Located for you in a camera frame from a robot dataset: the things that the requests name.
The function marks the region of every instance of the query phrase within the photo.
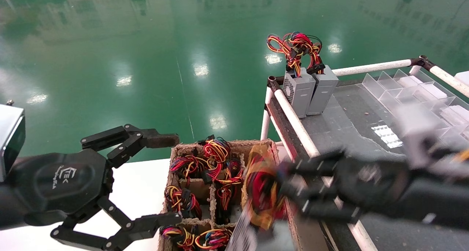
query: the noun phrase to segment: metal frame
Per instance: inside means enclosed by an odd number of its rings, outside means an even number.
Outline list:
[[[416,72],[418,72],[423,67],[444,81],[446,84],[453,87],[456,91],[459,91],[461,94],[469,98],[468,86],[459,82],[452,75],[436,66],[434,63],[428,60],[427,56],[424,55],[421,55],[415,59],[404,59],[364,66],[335,69],[333,72],[337,76],[345,76],[386,69],[397,69],[402,67],[412,67],[409,72],[411,75],[416,74]],[[306,129],[304,129],[303,124],[300,122],[300,119],[298,119],[298,116],[296,116],[292,106],[285,98],[285,95],[280,88],[281,84],[283,84],[283,77],[270,76],[268,78],[267,91],[265,94],[265,110],[262,121],[261,140],[267,139],[269,122],[272,121],[275,130],[280,136],[288,156],[292,161],[297,156],[318,156],[320,154],[318,149],[306,132]],[[323,181],[326,186],[330,185],[330,179],[324,178]],[[334,229],[331,227],[328,228],[327,224],[324,222],[321,223],[325,236],[327,235],[328,238],[333,238],[330,232],[334,231]],[[362,251],[377,251],[375,244],[373,243],[372,239],[370,239],[370,236],[360,221],[358,221],[358,223],[355,225],[347,226],[350,229],[357,246]],[[336,244],[334,239],[329,240],[332,243],[333,249],[340,249],[340,247],[337,247],[340,246],[340,244]]]

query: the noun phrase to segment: colorful wires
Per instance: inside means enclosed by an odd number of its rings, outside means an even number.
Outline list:
[[[182,210],[194,211],[195,216],[201,219],[202,211],[196,196],[190,192],[187,193],[189,194],[187,197],[183,194],[185,193],[176,186],[168,186],[165,190],[165,198],[169,203],[171,203],[171,208],[174,211],[179,213],[181,213]]]
[[[215,250],[228,244],[233,232],[228,229],[213,229],[195,239],[196,245],[203,250]]]
[[[248,210],[251,223],[262,229],[269,229],[274,220],[283,217],[285,206],[283,197],[278,197],[276,166],[272,160],[259,151],[251,150],[250,161],[246,173],[246,189],[251,199]]]
[[[173,173],[181,173],[185,177],[187,183],[189,183],[189,178],[192,174],[198,174],[208,168],[209,163],[207,160],[194,155],[186,155],[174,159],[169,166],[169,171]]]
[[[241,167],[241,161],[239,159],[231,159],[226,164],[225,179],[216,180],[221,184],[221,187],[217,189],[217,196],[220,199],[221,206],[224,211],[228,210],[228,205],[231,198],[236,196],[236,186],[243,182],[243,169]]]
[[[276,42],[278,48],[274,47],[272,42]],[[320,57],[322,41],[315,36],[293,32],[285,34],[283,38],[280,38],[275,34],[270,34],[267,36],[267,47],[273,52],[285,55],[287,66],[295,71],[295,77],[301,77],[301,57],[306,54],[310,56],[310,64],[307,69],[322,64]]]
[[[195,235],[189,233],[184,227],[166,226],[160,229],[160,234],[165,239],[173,241],[185,251],[194,251]]]
[[[204,155],[208,159],[213,159],[216,162],[216,166],[209,167],[208,171],[209,176],[211,176],[213,180],[218,177],[218,174],[223,169],[223,163],[230,156],[230,152],[230,145],[221,137],[206,140],[206,144],[204,144]]]

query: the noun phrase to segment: black gray surface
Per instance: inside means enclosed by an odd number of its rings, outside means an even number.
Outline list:
[[[306,117],[302,123],[320,152],[344,145],[371,158],[403,154],[402,147],[388,148],[371,129],[382,125],[394,129],[392,116],[360,84],[337,87],[323,114]],[[377,216],[361,221],[379,251],[469,251],[468,232]]]

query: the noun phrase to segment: white label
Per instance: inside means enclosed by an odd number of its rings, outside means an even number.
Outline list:
[[[60,165],[57,171],[55,172],[54,178],[52,178],[52,189],[57,188],[57,183],[59,183],[60,180],[62,180],[63,184],[67,184],[69,182],[69,179],[75,177],[77,169],[72,167],[62,169],[63,167],[64,165]]]

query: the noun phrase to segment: robotic arm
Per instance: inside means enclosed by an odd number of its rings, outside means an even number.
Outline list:
[[[144,147],[163,148],[179,143],[177,134],[125,125],[81,139],[75,154],[45,154],[17,158],[25,139],[22,109],[0,105],[2,131],[0,230],[44,226],[64,221],[51,232],[57,241],[88,250],[121,251],[133,241],[152,238],[160,226],[178,224],[179,214],[155,214],[130,220],[109,200],[112,169],[119,168]],[[98,151],[120,144],[107,157]],[[121,229],[110,238],[73,231],[100,210]]]
[[[305,217],[356,223],[362,214],[469,229],[469,184],[448,181],[406,161],[367,160],[332,151],[298,161],[291,174],[306,178],[332,177],[330,187],[300,189],[284,182],[280,193]],[[334,203],[342,201],[340,209]]]

